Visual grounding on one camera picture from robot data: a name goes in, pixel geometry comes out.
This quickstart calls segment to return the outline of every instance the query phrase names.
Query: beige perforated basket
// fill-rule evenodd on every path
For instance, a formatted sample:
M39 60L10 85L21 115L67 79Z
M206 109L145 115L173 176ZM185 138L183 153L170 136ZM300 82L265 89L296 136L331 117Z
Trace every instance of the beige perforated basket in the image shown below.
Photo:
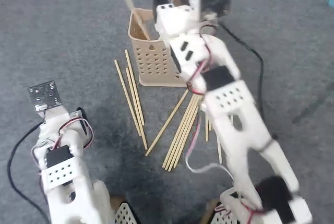
M141 20L153 20L152 10L136 8ZM170 50L162 40L146 40L135 16L131 13L128 35L143 86L186 87L171 58Z

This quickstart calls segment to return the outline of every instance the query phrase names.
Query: wooden chopstick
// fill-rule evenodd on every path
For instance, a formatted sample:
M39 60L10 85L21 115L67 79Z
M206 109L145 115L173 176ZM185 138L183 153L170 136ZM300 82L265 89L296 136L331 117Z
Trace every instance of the wooden chopstick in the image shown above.
M169 150L168 150L168 153L167 153L167 155L166 155L166 157L165 157L165 160L163 161L163 165L162 165L163 168L165 168L165 166L166 166L166 163L167 163L167 161L168 161L168 159L169 159L169 156L170 156L170 154L171 154L171 152L172 152L172 149L173 149L173 147L174 147L174 145L175 145L176 139L177 139L177 137L178 137L178 135L179 135L179 133L180 133L180 131L181 131L181 128L182 128L182 126L183 126L183 123L184 123L184 121L185 121L185 119L186 119L186 116L187 116L187 114L188 114L188 111L189 111L189 109L191 108L192 103L193 103L193 100L194 100L195 98L196 98L196 96L193 95L192 98L190 99L190 102L189 102L189 104L188 104L188 106L187 106L186 111L184 112L184 115L183 115L182 120L181 120L181 122L180 122L180 125L178 126L178 129L177 129L177 131L176 131L176 133L175 133L175 135L174 135L173 141L172 141L172 143L171 143L171 145L170 145L170 147L169 147Z
M197 107L195 113L193 114L192 120L190 121L190 124L188 125L188 129L187 129L186 135L185 135L185 137L184 137L183 140L182 140L182 146L181 146L181 148L180 148L180 150L179 150L179 152L178 152L178 154L177 154L176 161L175 161L175 163L174 163L174 168L176 168L176 166L177 166L177 164L178 164L178 161L179 161L179 159L180 159L180 156L181 156L181 154L182 154L182 151L183 151L183 149L184 149L184 146L185 146L185 144L186 144L186 142L187 142L187 139L188 139L190 130L192 129L192 126L193 126L193 124L194 124L194 121L195 121L196 115L197 115L197 113L198 113L198 110L199 110L199 108Z
M222 157L221 157L221 144L218 138L218 135L216 134L217 137L217 147L218 147L218 158L219 158L219 164L223 163Z
M150 154L150 152L152 151L153 147L156 145L156 143L158 142L158 140L160 139L161 135L163 134L163 132L165 131L166 127L168 126L168 124L170 123L170 121L172 120L174 114L177 112L178 108L180 107L180 105L182 104L184 98L186 97L188 93L188 89L185 90L184 94L182 95L182 97L180 98L180 100L178 101L178 103L176 104L176 106L174 107L172 113L169 115L168 119L166 120L165 124L162 126L162 128L160 129L158 135L156 136L156 138L154 139L154 141L152 142L151 146L149 147L149 149L147 150L145 156L148 156Z
M208 119L208 121L209 121L209 131L211 131L211 130L212 130L212 124L211 124L211 120L210 120L210 119Z
M209 140L209 121L208 121L208 115L205 114L205 141L207 142Z
M124 79L123 79L123 76L122 76L122 73L121 73L121 70L120 70L120 66L118 65L117 60L114 60L114 62L115 62L115 66L116 66L118 75L120 77L120 81L121 81L121 84L122 84L122 87L123 87L123 90L124 90L124 94L125 94L127 103L129 105L129 108L130 108L130 111L131 111L131 115L132 115L132 118L134 120L134 123L135 123L136 129L137 129L138 135L141 136L139 125L138 125L138 122L137 122L137 119L136 119L136 116L135 116L134 109L133 109L133 107L131 105L129 94L128 94L127 90L126 90L126 86L125 86Z
M166 166L165 166L165 169L166 169L166 170L168 169L169 165L171 164L171 162L172 162L172 160L173 160L173 157L174 157L174 155L175 155L175 152L176 152L176 150L177 150L177 147L178 147L179 144L180 144L180 139L181 139L182 133L183 133L183 131L184 131L184 128L186 128L186 126L187 126L186 124L187 124L187 122L188 122L188 118L189 118L190 114L192 113L193 106L194 106L196 100L197 100L197 95L195 95L195 98L194 98L194 100L192 101L192 103L191 103L191 105L190 105L190 108L189 108L187 114L184 115L184 119L185 119L185 120L183 121L182 124L180 124L180 125L181 125L181 128L180 128L179 133L177 133L177 138L176 138L176 141L175 141L175 145L173 146L173 149L172 149L172 151L171 151L171 153L170 153L170 156L168 157L168 160L167 160L167 163L166 163Z
M135 20L137 21L137 25L140 27L140 29L142 30L146 40L151 40L150 36L148 34L148 31L146 30L145 25L142 23L142 19L141 17L138 15L138 13L135 10L135 6L132 0L125 0L125 3L127 5L127 7L129 8L129 10L131 11L131 13L133 13Z
M129 67L129 71L130 71L130 75L131 75L132 85L134 87L134 92L135 92L136 102L134 102L134 104L136 104L135 106L138 107L138 112L139 112L139 115L137 115L137 117L140 117L140 122L141 122L142 126L144 126L145 125L144 116L142 114L140 99L139 99L139 95L138 95L138 90L137 90L137 85L136 85L136 81L135 81L134 72L133 72L130 57L129 57L129 52L127 50L125 50L125 56L126 56L127 65Z
M132 84L132 81L131 81L130 72L129 72L128 68L126 68L125 70L126 70L127 80L129 82L129 86L130 86L132 100L133 100L133 102L135 104L135 110L136 110L136 113L138 115L138 108L136 107L136 96L135 96L133 84ZM139 129L140 129L140 133L141 133L142 142L144 144L145 150L147 150L147 142L146 142L146 137L145 137L144 129L142 128L142 124L140 123L140 118L139 117L137 117L137 120L138 120L138 123L139 123Z
M168 171L169 171L169 172L172 170L172 167L173 167L173 165L174 165L174 163L175 163L175 160L176 160L176 158L177 158L178 153L179 153L179 152L182 152L181 146L182 146L182 143L183 143L183 139L185 138L185 135L186 135L186 132L187 132L188 128L189 128L189 127L191 128L190 123L191 123L191 120L192 120L192 118L193 118L193 115L194 115L194 113L195 113L195 111L196 111L196 109L197 109L197 107L198 107L198 101L199 101L199 99L200 99L200 96L197 96L195 102L194 102L193 105L192 105L192 108L191 108L190 112L188 113L186 122L184 123L184 127L183 127L182 134L179 135L179 138L178 138L179 141L178 141L178 143L177 143L176 150L175 150L175 152L173 153L173 155L171 155L171 156L172 156L171 162L170 162L169 166L167 165L166 168L165 168L165 169L167 169L167 167L168 167Z

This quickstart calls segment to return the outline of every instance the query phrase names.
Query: black cable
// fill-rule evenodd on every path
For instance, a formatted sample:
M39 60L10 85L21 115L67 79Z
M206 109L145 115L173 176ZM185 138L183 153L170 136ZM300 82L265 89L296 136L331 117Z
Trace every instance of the black cable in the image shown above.
M263 75L264 75L264 71L265 71L265 64L263 62L263 58L261 57L261 55L250 45L248 45L245 41L241 40L240 38L238 38L234 33L232 33L223 22L218 21L218 24L220 27L222 27L232 38L234 38L236 40L236 42L238 42L240 45L244 46L247 50L251 51L252 53L255 54L255 56L258 58L259 62L260 62L260 75L259 75L259 82L258 82L258 96L257 96L257 100L258 100L258 104L259 104L259 111L260 111L260 115L262 117L262 120L265 121L265 112L264 112L264 108L263 108Z
M41 209L41 207L39 205L37 205L35 202L33 202L29 197L27 197L25 194L23 194L15 185L13 178L11 177L11 163L13 161L14 155L16 153L17 148L19 147L19 145L32 133L34 132L40 125L42 125L44 123L44 120L40 123L38 123L36 126L34 126L31 130L29 130L14 146L14 148L12 149L9 159L8 159L8 163L7 163L7 176L9 179L9 183L12 189L14 189L14 191L21 196L25 201L27 201L31 206L33 206L43 217L44 222L47 224L50 224L50 221L46 215L46 213Z

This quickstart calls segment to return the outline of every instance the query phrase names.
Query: bamboo stick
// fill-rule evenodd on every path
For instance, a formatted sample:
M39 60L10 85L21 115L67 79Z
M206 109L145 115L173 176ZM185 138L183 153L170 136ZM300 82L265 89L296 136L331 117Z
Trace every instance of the bamboo stick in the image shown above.
M169 115L168 119L166 120L165 124L162 126L162 128L160 129L158 135L156 136L156 138L154 139L154 141L152 142L151 146L149 147L149 149L147 150L145 156L148 156L150 154L150 152L152 151L153 147L156 145L156 143L158 142L158 140L160 139L161 135L163 134L163 132L165 131L166 127L168 126L168 124L170 123L170 121L172 120L174 114L177 112L178 108L180 107L180 105L182 104L184 98L186 97L188 93L188 89L185 90L184 94L182 95L182 97L180 98L180 100L178 101L178 103L176 104L176 106L174 107L172 113Z
M134 109L133 109L133 107L131 105L129 94L128 94L127 90L126 90L126 86L125 86L124 79L123 79L123 76L122 76L122 73L121 73L121 70L120 70L120 66L118 65L117 60L114 60L114 62L115 62L115 66L116 66L118 75L120 77L120 81L121 81L121 84L122 84L122 87L123 87L123 90L124 90L124 94L125 94L127 103L129 105L129 108L130 108L130 111L131 111L132 118L133 118L133 120L135 122L135 126L136 126L136 129L137 129L138 135L141 136L139 125L138 125L138 122L137 122L137 119L136 119L136 116L135 116Z

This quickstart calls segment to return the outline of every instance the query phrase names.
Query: red wire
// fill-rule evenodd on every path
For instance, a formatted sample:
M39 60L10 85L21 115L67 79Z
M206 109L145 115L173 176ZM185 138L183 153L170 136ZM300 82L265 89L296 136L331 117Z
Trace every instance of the red wire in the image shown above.
M202 70L207 69L210 65L211 65L211 61L212 61L212 54L211 51L209 49L209 46L207 44L207 42L205 41L205 39L203 38L202 34L201 34L201 30L203 27L213 27L215 29L217 29L214 25L204 25L199 29L199 36L203 39L204 41L204 46L205 48L208 50L209 52L209 58L208 60L204 60L201 62L201 64L199 65L199 67L196 69L196 71L192 74L192 76L190 77L190 79L187 81L187 88L189 91L191 91L192 93L196 94L196 95L204 95L204 93L198 92L196 90L193 90L192 88L192 80L199 74L202 72Z
M58 138L57 141L55 142L55 144L54 144L52 150L55 149L55 148L58 148L58 146L59 146L59 143L60 143L60 141L61 141L61 139L62 139L61 130L62 130L63 128L67 127L68 125L71 125L72 122L77 121L77 120L80 120L80 119L83 119L83 118L82 118L82 117L75 117L75 118L73 118L73 119L70 119L69 121L65 122L65 123L59 128L59 130L58 130L59 138ZM83 147L84 147L84 148L88 147L88 146L92 143L92 141L93 141L93 138L91 137L90 140L89 140Z
M262 215L262 214L265 213L263 210L251 209L250 207L246 206L242 201L241 201L241 204L250 212L247 224L251 224L250 222L252 221L252 218L253 218L254 214Z

